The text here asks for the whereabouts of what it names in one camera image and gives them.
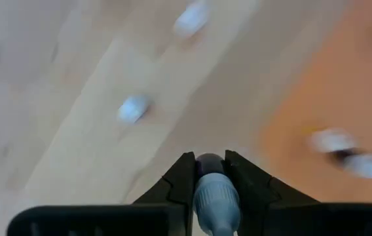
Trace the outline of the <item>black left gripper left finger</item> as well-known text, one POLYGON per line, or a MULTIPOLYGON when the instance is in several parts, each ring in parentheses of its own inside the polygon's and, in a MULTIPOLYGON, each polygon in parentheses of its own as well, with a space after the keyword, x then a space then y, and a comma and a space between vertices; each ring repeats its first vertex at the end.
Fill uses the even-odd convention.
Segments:
POLYGON ((133 202, 142 216, 135 236, 191 236, 195 155, 184 153, 161 178, 133 202))

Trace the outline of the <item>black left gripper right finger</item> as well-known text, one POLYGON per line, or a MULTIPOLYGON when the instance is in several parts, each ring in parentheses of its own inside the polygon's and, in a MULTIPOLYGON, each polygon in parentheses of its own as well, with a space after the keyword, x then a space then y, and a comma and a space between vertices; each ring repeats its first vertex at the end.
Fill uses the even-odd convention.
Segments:
POLYGON ((240 197, 238 236, 310 236, 318 224, 309 206, 319 202, 285 184, 239 153, 225 152, 225 168, 240 197))

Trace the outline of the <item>translucent orange plastic bin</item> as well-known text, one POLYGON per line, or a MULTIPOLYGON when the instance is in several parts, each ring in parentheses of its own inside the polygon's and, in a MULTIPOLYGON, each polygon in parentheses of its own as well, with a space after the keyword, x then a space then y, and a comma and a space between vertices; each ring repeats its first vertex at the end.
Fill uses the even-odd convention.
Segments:
POLYGON ((372 179, 339 168, 310 137, 337 128, 372 153, 372 0, 353 0, 263 127, 259 148, 275 177, 320 201, 372 202, 372 179))

